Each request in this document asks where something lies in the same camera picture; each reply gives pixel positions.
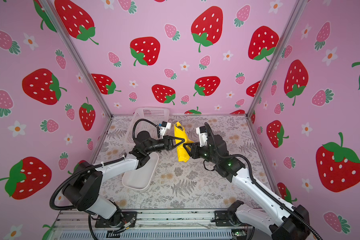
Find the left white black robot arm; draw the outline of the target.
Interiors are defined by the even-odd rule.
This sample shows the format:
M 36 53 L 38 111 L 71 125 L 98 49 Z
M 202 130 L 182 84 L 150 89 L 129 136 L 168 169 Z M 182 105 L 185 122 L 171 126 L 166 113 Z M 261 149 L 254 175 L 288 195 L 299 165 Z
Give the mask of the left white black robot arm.
M 142 131 L 135 139 L 134 148 L 125 156 L 98 166 L 87 162 L 79 164 L 77 170 L 62 187 L 62 194 L 73 207 L 90 215 L 98 215 L 110 226 L 123 222 L 121 209 L 116 203 L 100 196 L 101 185 L 107 180 L 129 171 L 144 167 L 158 160 L 157 152 L 170 151 L 185 143 L 184 138 L 163 136 L 156 140 L 147 131 Z

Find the white plastic tray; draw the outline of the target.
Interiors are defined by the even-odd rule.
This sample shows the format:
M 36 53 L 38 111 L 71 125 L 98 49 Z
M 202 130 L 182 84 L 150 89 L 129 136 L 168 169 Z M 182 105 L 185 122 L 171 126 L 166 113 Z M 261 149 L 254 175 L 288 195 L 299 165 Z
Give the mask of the white plastic tray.
M 145 192 L 149 189 L 151 181 L 155 176 L 155 171 L 159 162 L 157 153 L 150 153 L 150 159 L 141 168 L 125 172 L 122 178 L 124 187 L 136 192 Z

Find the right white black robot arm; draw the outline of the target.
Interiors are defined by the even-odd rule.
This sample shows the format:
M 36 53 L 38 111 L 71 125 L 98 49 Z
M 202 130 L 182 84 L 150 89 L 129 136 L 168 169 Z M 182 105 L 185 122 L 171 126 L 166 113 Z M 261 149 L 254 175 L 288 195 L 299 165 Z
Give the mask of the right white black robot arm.
M 258 181 L 250 161 L 243 155 L 229 154 L 226 142 L 219 136 L 208 137 L 204 144 L 183 144 L 187 154 L 214 164 L 214 170 L 230 183 L 247 193 L 266 212 L 235 207 L 233 215 L 241 223 L 249 224 L 268 234 L 273 240 L 305 240 L 314 231 L 308 211 L 301 205 L 284 200 Z

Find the yellow paper napkin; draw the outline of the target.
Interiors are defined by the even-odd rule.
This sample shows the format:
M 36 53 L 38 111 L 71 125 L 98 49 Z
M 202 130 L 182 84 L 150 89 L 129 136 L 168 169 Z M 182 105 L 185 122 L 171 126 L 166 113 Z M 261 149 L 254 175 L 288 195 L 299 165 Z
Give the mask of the yellow paper napkin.
M 184 138 L 185 143 L 193 143 L 193 141 L 191 141 L 188 138 L 186 130 L 180 122 L 175 123 L 174 133 L 175 133 L 175 137 Z M 183 144 L 181 146 L 177 147 L 177 155 L 178 155 L 179 162 L 186 163 L 190 159 L 186 150 L 183 148 Z

